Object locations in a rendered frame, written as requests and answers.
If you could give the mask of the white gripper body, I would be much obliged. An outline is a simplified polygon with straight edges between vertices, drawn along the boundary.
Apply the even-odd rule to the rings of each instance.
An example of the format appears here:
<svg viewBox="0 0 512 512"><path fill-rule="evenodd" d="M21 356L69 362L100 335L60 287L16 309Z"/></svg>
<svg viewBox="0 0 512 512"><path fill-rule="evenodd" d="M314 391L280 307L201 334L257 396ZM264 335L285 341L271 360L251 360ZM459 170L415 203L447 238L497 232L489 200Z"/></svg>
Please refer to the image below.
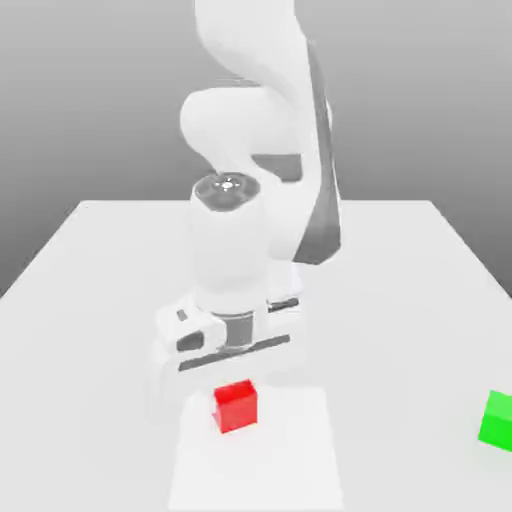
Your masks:
<svg viewBox="0 0 512 512"><path fill-rule="evenodd" d="M305 359L305 326L254 329L254 340L228 344L225 324L158 326L158 385L218 387L299 365Z"/></svg>

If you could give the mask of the small red cube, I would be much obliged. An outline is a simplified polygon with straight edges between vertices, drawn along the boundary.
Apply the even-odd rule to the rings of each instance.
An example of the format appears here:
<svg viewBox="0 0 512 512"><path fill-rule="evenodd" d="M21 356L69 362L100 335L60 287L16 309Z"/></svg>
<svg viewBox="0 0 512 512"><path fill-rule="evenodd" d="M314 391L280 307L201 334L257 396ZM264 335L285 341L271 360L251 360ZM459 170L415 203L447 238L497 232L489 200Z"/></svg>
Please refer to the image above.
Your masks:
<svg viewBox="0 0 512 512"><path fill-rule="evenodd" d="M214 390L213 417L222 434L255 424L258 394L251 380L235 382Z"/></svg>

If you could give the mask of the small green cube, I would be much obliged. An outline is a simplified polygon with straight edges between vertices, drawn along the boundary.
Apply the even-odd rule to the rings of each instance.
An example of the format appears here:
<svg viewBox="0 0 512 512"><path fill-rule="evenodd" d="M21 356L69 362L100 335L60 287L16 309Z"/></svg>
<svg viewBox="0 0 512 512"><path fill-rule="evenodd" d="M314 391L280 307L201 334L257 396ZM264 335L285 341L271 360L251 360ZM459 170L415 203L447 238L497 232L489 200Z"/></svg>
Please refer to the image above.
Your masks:
<svg viewBox="0 0 512 512"><path fill-rule="evenodd" d="M512 452L512 395L490 391L478 440Z"/></svg>

